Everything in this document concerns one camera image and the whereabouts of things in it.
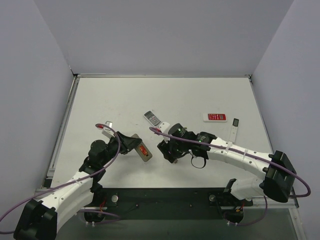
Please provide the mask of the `red orange battery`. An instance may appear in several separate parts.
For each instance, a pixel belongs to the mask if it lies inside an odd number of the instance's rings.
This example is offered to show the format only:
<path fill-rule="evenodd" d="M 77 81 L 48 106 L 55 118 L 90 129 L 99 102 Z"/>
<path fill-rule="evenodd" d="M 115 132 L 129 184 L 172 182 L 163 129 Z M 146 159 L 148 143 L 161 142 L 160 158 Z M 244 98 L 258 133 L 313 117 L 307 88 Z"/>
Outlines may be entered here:
<path fill-rule="evenodd" d="M 148 155 L 148 151 L 146 150 L 146 148 L 144 147 L 144 145 L 140 145 L 139 146 L 139 149 L 141 151 L 141 153 L 144 155 L 144 156 L 147 156 Z"/>

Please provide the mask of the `beige remote control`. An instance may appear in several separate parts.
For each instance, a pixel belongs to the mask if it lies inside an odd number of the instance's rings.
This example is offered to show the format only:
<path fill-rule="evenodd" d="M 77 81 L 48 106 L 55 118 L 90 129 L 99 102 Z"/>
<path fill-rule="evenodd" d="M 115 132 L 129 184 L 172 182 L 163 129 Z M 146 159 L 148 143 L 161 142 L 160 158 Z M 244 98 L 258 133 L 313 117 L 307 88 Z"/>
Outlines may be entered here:
<path fill-rule="evenodd" d="M 134 150 L 145 163 L 148 162 L 153 157 L 151 151 L 147 148 L 147 146 L 138 134 L 135 133 L 131 137 L 138 139 L 134 143 Z"/>

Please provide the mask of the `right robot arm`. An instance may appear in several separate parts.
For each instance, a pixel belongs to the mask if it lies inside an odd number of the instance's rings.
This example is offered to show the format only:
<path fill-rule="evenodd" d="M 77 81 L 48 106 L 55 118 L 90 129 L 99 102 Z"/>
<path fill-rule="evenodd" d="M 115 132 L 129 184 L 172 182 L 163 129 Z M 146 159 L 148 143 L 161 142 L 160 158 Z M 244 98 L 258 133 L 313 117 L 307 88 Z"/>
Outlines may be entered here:
<path fill-rule="evenodd" d="M 159 126 L 153 131 L 163 137 L 157 148 L 170 163 L 190 155 L 192 160 L 220 161 L 251 173 L 252 178 L 233 178 L 226 186 L 226 191 L 238 200 L 265 196 L 286 203 L 291 196 L 297 172 L 284 152 L 249 150 L 208 132 L 187 131 L 179 123 L 171 128 Z"/>

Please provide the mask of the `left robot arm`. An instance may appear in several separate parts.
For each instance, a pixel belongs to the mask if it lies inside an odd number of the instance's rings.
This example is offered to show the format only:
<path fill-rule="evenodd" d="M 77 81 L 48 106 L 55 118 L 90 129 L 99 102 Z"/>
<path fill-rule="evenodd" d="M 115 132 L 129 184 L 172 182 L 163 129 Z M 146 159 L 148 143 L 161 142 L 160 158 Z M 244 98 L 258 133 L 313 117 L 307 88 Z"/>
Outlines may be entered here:
<path fill-rule="evenodd" d="M 109 142 L 95 140 L 79 170 L 62 187 L 55 187 L 46 197 L 31 199 L 23 208 L 13 237 L 16 240 L 54 240 L 60 228 L 81 208 L 101 203 L 103 194 L 99 181 L 105 165 L 118 154 L 137 148 L 142 139 L 129 137 L 119 131 Z"/>

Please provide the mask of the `grey white remote control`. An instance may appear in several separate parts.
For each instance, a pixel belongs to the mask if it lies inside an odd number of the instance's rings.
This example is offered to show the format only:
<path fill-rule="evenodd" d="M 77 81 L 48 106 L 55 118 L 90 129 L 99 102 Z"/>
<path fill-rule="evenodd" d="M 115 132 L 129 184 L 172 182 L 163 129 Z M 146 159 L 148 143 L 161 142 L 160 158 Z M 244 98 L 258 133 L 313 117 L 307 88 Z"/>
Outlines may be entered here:
<path fill-rule="evenodd" d="M 147 122 L 152 126 L 152 127 L 159 127 L 163 122 L 152 112 L 152 111 L 147 111 L 144 115 L 144 118 L 147 120 Z"/>

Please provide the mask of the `red white remote control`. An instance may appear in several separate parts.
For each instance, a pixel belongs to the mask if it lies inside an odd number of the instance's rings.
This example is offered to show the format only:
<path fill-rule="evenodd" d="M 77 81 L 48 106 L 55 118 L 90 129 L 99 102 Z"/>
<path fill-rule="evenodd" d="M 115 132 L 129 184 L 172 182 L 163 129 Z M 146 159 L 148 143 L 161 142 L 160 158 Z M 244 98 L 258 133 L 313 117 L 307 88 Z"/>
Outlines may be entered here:
<path fill-rule="evenodd" d="M 202 119 L 205 123 L 227 122 L 227 116 L 224 113 L 203 113 Z"/>

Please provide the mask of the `slim white remote control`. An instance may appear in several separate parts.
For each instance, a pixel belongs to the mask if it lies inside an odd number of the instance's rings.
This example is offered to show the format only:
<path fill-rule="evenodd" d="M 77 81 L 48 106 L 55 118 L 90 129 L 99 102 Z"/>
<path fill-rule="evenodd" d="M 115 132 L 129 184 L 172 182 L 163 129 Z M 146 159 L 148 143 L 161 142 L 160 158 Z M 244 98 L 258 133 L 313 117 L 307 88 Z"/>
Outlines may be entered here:
<path fill-rule="evenodd" d="M 236 142 L 239 122 L 240 122 L 240 120 L 238 118 L 234 118 L 232 125 L 231 125 L 231 128 L 230 128 L 228 141 L 232 142 L 233 144 Z"/>

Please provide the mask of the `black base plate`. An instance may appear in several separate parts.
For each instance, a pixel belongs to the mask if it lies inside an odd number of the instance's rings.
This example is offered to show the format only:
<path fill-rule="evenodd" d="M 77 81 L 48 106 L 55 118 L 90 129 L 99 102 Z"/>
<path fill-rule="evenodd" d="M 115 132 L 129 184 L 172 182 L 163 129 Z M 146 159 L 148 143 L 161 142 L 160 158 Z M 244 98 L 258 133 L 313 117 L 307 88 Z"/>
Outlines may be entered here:
<path fill-rule="evenodd" d="M 223 187 L 205 188 L 102 188 L 94 194 L 88 220 L 111 220 L 102 212 L 121 220 L 219 220 L 223 212 L 243 216 L 241 208 L 252 201 L 238 200 Z"/>

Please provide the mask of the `aluminium frame rail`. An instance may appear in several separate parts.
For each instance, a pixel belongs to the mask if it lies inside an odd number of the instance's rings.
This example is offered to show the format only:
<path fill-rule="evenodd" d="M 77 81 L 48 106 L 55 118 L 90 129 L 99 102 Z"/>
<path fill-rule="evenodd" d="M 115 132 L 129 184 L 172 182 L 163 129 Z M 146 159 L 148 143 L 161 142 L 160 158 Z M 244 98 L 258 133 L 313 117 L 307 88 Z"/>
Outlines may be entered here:
<path fill-rule="evenodd" d="M 44 198 L 48 195 L 52 195 L 54 193 L 55 193 L 55 190 L 52 191 L 51 189 L 50 189 L 50 191 L 49 191 L 49 189 L 46 189 L 46 188 L 37 189 L 32 198 L 39 200 L 39 199 Z M 286 203 L 277 202 L 277 201 L 272 200 L 268 197 L 266 199 L 267 199 L 268 208 L 270 208 L 270 209 L 295 209 L 295 208 L 299 207 L 298 202 L 293 198 L 290 198 L 288 200 L 288 202 L 286 202 Z M 263 205 L 265 203 L 263 196 L 252 197 L 251 200 L 253 202 L 253 206 L 252 206 L 253 208 L 257 208 L 257 209 L 263 208 Z"/>

